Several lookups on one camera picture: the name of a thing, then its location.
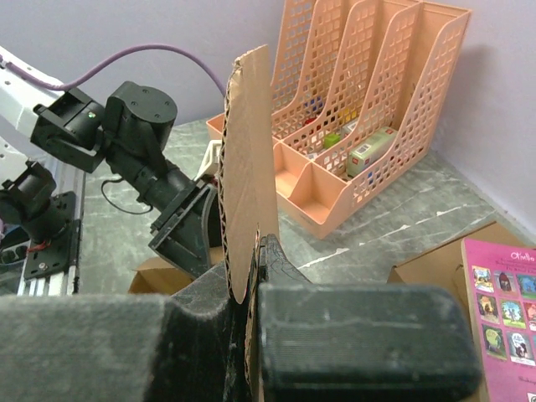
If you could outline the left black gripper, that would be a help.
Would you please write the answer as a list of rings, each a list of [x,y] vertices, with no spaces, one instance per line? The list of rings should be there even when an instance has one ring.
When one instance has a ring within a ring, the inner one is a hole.
[[[149,247],[166,262],[197,278],[223,259],[217,188],[183,190],[152,224]]]

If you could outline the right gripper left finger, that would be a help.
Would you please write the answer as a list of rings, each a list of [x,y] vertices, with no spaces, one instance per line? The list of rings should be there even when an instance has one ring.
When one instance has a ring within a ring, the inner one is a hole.
[[[173,296],[5,296],[4,401],[231,401],[225,270]]]

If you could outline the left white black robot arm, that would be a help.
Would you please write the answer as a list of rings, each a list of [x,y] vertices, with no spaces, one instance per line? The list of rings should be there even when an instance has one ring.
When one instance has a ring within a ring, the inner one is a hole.
[[[36,147],[86,173],[102,163],[129,183],[147,211],[157,211],[150,248],[172,266],[199,277],[220,247],[216,173],[222,143],[211,141],[195,177],[163,154],[178,108],[166,93],[131,81],[101,104],[80,89],[1,53],[1,115]],[[42,278],[75,263],[73,193],[56,193],[41,163],[1,144],[1,218],[29,237],[24,277]]]

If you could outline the large cardboard box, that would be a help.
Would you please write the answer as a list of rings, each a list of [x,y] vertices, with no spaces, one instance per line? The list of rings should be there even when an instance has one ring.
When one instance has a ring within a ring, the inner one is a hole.
[[[262,243],[277,237],[271,62],[265,45],[234,62],[225,98],[218,201],[223,260],[172,295],[136,295],[149,362],[146,401],[255,401]]]

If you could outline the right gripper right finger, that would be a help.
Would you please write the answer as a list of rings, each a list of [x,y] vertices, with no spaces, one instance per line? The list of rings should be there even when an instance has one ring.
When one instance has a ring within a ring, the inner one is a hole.
[[[315,284],[273,234],[256,264],[267,401],[462,401],[480,362],[459,302],[437,286]]]

